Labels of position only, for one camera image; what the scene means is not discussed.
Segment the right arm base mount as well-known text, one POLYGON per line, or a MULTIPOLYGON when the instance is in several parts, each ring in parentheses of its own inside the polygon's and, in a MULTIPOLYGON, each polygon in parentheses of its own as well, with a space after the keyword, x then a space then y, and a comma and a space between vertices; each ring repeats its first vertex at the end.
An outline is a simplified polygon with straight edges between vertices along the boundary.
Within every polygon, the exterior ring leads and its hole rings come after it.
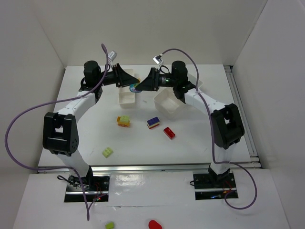
POLYGON ((193 174, 193 180, 189 184, 194 187, 195 200, 224 199, 226 194, 227 199, 238 198, 233 173, 215 183, 209 174, 193 174))

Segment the orange and green lego stack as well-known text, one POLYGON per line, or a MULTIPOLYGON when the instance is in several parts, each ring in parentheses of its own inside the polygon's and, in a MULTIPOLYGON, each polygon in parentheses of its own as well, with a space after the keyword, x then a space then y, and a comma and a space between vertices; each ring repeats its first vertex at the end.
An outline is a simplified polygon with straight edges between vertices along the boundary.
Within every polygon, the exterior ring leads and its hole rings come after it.
POLYGON ((117 117, 117 125, 121 127, 130 126, 130 118, 127 115, 122 115, 117 117))

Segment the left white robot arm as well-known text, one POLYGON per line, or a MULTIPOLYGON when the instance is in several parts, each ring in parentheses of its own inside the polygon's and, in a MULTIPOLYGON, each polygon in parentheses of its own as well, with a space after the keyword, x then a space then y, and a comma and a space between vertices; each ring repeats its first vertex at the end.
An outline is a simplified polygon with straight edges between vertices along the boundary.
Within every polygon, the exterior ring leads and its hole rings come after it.
POLYGON ((48 112, 44 116, 43 147, 64 163, 70 171, 72 183, 76 185, 94 184, 92 168, 83 160, 78 150, 78 121, 99 101, 104 85, 126 87, 139 82, 139 79, 127 73, 119 64, 114 65, 111 71, 109 67, 107 64, 102 72, 96 61, 87 61, 76 99, 59 111, 48 112))

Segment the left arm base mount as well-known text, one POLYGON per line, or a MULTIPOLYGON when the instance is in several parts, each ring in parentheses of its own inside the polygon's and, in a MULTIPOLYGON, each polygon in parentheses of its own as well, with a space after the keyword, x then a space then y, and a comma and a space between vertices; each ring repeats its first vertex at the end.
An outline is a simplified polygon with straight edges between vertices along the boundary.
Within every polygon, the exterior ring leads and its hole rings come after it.
MULTIPOLYGON (((60 181, 67 184, 64 202, 65 203, 81 203, 84 202, 81 185, 76 183, 72 177, 65 178, 61 175, 57 176, 60 181)), ((86 199, 88 202, 108 202, 109 200, 110 176, 94 177, 93 184, 90 186, 84 184, 86 199)))

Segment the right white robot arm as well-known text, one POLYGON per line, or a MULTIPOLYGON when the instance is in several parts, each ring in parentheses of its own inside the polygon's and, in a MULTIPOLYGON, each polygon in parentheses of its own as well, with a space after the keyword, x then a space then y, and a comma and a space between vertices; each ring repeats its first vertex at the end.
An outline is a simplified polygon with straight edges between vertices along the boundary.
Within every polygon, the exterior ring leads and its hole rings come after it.
POLYGON ((208 173, 213 183, 223 181, 230 173, 233 146, 245 133, 237 105, 221 103, 199 90, 189 81, 186 64, 182 61, 174 61, 170 73, 162 74, 152 68, 135 89, 158 91, 160 87, 171 87, 178 100, 207 115, 212 138, 212 162, 208 173))

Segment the cyan lego stack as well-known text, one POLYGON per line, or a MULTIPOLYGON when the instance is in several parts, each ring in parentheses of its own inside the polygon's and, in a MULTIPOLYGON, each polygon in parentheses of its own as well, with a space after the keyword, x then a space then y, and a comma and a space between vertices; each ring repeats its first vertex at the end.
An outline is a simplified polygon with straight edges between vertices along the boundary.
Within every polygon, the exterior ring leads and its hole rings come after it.
POLYGON ((139 83, 130 84, 129 90, 131 93, 140 93, 141 90, 136 89, 136 87, 139 85, 139 83))

